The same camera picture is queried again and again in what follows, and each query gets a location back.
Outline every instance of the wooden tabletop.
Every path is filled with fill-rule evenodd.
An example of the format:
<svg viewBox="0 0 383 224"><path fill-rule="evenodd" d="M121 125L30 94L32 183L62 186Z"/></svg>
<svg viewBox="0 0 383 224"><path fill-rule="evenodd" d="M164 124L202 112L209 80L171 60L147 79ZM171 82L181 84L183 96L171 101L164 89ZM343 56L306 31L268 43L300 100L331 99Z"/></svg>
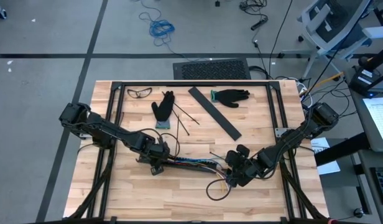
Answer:
<svg viewBox="0 0 383 224"><path fill-rule="evenodd" d="M295 82L291 80L279 82L288 125L296 128L304 117ZM99 113L102 117L105 116L110 86L111 81L97 81L93 92L92 111ZM143 90L148 87L129 86L127 88ZM179 156L196 159L212 158L210 152L213 152L224 157L229 150L235 150L238 144L247 146L251 153L275 144L264 87L237 86L237 89L248 90L251 93L248 100L238 102L239 108L227 108L220 103L215 103L215 107L242 134L237 141L233 141L188 93L190 88L155 86L152 88L152 93L143 99L133 99L126 94L122 105L121 126L130 131L154 128L156 120L151 104L155 101L159 104L162 101L161 91L171 90L175 94L176 104L200 123L200 125L196 124L178 108L173 107L190 133L190 136L187 136L184 129L180 127L178 130L178 140L181 144ZM229 88L235 87L198 87L208 99L212 89L220 91ZM117 102L117 100L114 102L113 114L116 112ZM281 124L276 100L275 107L278 122ZM170 117L170 124L170 129L158 131L176 135L177 118L173 114ZM146 133L156 137L152 131L146 131ZM171 137L165 140L173 154L175 140ZM81 142L81 146L90 143L91 140L85 140ZM307 140L302 145L311 147ZM90 191L97 156L98 148L94 146L88 146L79 153L64 217L71 215ZM287 217L279 169L271 179L252 180L245 187L237 186L232 189L226 199L215 202L210 200L205 192L206 186L218 179L214 174L164 167L164 173L153 176L150 173L150 165L135 161L138 156L121 142L117 143L106 219L117 216L118 220L279 221L280 217ZM303 191L314 206L328 216L313 153L299 148L295 160ZM218 162L223 166L226 165L224 161ZM213 197L220 197L226 193L226 190L222 191L220 183L213 184L211 189L210 194ZM293 190L292 196L295 214L298 216L297 200ZM97 196L97 205L100 198L101 192ZM95 206L95 214L98 214L98 208L99 206Z"/></svg>

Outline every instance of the white paper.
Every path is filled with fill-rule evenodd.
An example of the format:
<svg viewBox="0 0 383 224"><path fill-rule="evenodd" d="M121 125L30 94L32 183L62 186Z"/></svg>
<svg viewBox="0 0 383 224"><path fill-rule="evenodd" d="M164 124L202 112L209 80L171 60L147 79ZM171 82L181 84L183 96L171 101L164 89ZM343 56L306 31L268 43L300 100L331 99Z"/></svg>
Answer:
<svg viewBox="0 0 383 224"><path fill-rule="evenodd" d="M314 150L315 154L323 150L326 150L330 147L330 145L328 145L326 138L315 138L315 139L312 139L310 142L311 142L311 148ZM322 174L339 172L341 171L341 169L339 168L338 163L336 161L333 161L333 162L329 162L327 164L318 166L317 171L319 175L322 175Z"/></svg>
<svg viewBox="0 0 383 224"><path fill-rule="evenodd" d="M383 97L363 99L383 139Z"/></svg>

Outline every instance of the glove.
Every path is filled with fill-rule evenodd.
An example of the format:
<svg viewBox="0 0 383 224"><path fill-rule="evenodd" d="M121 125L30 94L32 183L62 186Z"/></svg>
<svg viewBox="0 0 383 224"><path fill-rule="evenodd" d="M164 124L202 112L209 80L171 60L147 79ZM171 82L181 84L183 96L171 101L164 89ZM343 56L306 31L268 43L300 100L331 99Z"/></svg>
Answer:
<svg viewBox="0 0 383 224"><path fill-rule="evenodd" d="M152 103L152 109L157 121L166 121L172 113L173 102L175 102L175 96L173 91L167 91L164 95L164 99L157 106L156 102Z"/></svg>
<svg viewBox="0 0 383 224"><path fill-rule="evenodd" d="M211 100L212 102L219 101L223 105L230 108L239 107L238 103L233 103L239 100L248 99L249 92L246 90L222 90L222 91L213 91L211 90Z"/></svg>

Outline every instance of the small tag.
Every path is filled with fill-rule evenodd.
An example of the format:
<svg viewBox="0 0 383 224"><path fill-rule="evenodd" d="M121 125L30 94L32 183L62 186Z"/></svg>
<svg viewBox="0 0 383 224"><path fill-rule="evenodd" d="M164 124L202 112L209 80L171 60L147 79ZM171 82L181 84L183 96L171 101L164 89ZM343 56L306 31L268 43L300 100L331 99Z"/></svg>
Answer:
<svg viewBox="0 0 383 224"><path fill-rule="evenodd" d="M360 79L361 81L367 83L368 85L371 85L371 82L369 82L369 81L367 81L367 80L365 80L365 79L363 79L363 78L361 78L361 77L358 77L358 79Z"/></svg>
<svg viewBox="0 0 383 224"><path fill-rule="evenodd" d="M363 75L367 75L368 77L372 78L372 73L369 72L369 71L367 71L367 70L363 70L361 73L362 73Z"/></svg>

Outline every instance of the black metal frame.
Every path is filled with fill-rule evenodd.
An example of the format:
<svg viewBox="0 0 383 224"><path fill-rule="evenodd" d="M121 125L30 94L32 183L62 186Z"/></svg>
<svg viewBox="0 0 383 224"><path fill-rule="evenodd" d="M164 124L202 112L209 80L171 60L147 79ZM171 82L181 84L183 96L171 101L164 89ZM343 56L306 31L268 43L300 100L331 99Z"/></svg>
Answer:
<svg viewBox="0 0 383 224"><path fill-rule="evenodd" d="M122 105L124 102L124 93L125 93L125 88L127 86L174 86L174 87L180 87L180 86L263 86L266 89L267 92L267 99L269 102L269 110L272 118L272 125L273 125L273 132L275 136L276 142L279 140L279 138L276 137L275 134L275 128L278 127L277 123L277 118L276 118L276 112L275 112L275 107L274 107L274 101L273 101L273 96L272 96L272 90L275 90L276 96L277 96L277 102L279 105L279 111L280 111L280 117L282 120L282 126L283 128L288 127L287 123L287 117L285 115L285 109L284 109L284 104L282 100L282 94L281 94L281 89L280 89L280 84L278 81L268 81L268 82L218 82L218 81L185 81L185 82L180 82L180 81L157 81L157 82L112 82L111 84L111 89L110 89L110 97L109 97L109 102L108 102L108 108L106 110L106 119L111 118L111 113L113 109L113 102L114 102L114 96L117 90L119 90L119 100L118 100L118 105L117 105L117 110L116 110L116 116L115 116L115 121L114 123L117 125L120 125L120 117L122 113ZM113 168L113 162L114 162L114 152L115 152L115 145L109 150L109 157L108 157L108 165L110 166L109 170L111 173L111 170ZM96 170L95 170L95 176L93 179L93 183L96 184L99 180L100 173L101 173L101 168L102 168L102 163L103 163L103 158L104 158L104 149L99 150L98 154L98 160L96 162ZM292 176L296 180L297 184L300 185L299 177L298 177L298 170L296 167L295 163L295 158L293 157L293 152L290 150L288 152L288 156L290 158L290 168L292 171ZM104 218L105 211L106 211L106 203L108 199L108 192L109 192L109 184L110 184L110 177L111 174L109 174L104 181L104 186L103 186L103 194L101 197L101 203L100 203L100 208L99 208L99 218ZM290 193L290 187L288 182L285 180L285 178L282 178L283 182L283 187L284 187L284 194L285 194L285 203L287 206L287 212L288 212L288 217L289 218L295 218L293 206L292 206L292 199L291 199L291 193ZM306 218L306 211L305 207L303 206L302 201L298 199L298 207L300 211L300 216L301 218ZM92 200L90 206L88 207L87 211L87 218L92 218L93 217L93 211L95 209L95 198ZM279 222L262 222L262 223L279 223Z"/></svg>

